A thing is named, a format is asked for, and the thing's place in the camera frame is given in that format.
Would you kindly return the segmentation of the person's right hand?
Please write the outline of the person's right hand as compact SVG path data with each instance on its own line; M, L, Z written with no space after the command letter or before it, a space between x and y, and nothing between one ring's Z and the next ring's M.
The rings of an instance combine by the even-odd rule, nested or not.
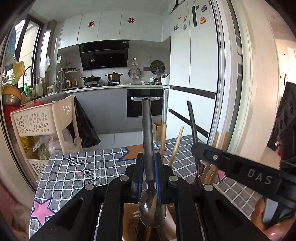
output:
M293 216L274 225L270 225L270 222L264 221L263 218L266 213L265 198L261 197L255 204L255 208L251 214L251 222L270 240L283 240L295 222L295 213Z

